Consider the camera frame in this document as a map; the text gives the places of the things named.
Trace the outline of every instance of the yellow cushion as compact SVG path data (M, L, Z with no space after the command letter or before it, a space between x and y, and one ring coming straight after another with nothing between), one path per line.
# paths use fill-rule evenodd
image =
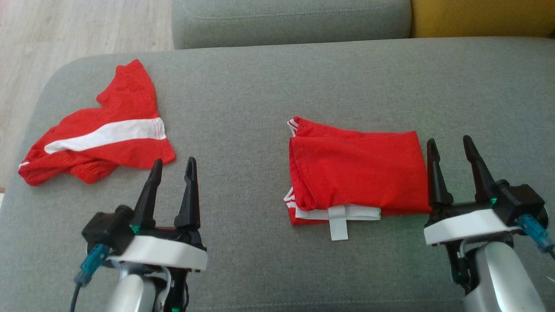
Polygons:
M555 0L412 0L412 36L540 36L555 30Z

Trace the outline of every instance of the wooden floor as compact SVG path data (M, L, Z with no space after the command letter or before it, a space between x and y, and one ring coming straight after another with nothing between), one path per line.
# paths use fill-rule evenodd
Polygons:
M171 0L0 0L0 188L48 78L78 58L167 51Z

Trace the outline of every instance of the green led light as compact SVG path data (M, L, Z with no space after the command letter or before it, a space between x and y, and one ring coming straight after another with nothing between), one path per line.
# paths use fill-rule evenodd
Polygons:
M137 235L137 234L139 234L140 226L134 225L134 226L131 227L131 230L133 231L133 233L135 233L135 235Z

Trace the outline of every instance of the couch backrest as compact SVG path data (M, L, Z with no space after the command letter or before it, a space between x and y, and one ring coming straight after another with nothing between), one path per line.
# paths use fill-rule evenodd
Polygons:
M410 0L174 0L175 49L408 38Z

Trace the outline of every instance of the clothing tag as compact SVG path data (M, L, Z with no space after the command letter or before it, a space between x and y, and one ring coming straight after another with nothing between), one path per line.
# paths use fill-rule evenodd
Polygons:
M327 210L330 218L331 240L347 240L347 217L344 205L331 207Z

